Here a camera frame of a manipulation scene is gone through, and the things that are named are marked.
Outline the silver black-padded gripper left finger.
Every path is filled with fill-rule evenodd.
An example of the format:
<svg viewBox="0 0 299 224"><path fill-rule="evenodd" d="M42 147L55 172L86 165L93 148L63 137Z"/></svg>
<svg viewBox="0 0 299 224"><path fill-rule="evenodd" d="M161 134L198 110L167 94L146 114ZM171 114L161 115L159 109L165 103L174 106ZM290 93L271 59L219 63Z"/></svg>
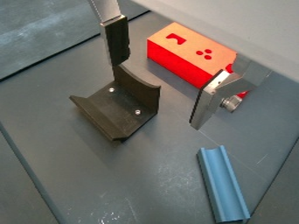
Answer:
<svg viewBox="0 0 299 224"><path fill-rule="evenodd" d="M89 0L89 3L98 17L110 63L115 67L130 57L127 16L121 12L118 0Z"/></svg>

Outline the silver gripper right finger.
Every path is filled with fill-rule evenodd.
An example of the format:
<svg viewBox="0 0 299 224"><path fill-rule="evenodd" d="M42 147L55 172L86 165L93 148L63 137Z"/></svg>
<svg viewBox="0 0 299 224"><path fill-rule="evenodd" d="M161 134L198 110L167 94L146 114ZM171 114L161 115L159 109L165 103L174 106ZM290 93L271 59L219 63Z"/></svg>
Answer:
<svg viewBox="0 0 299 224"><path fill-rule="evenodd" d="M229 73L219 70L213 81L201 89L190 119L190 124L197 130L210 120L221 104L234 95L258 87L271 74L266 66L242 54L233 63L233 71L234 73Z"/></svg>

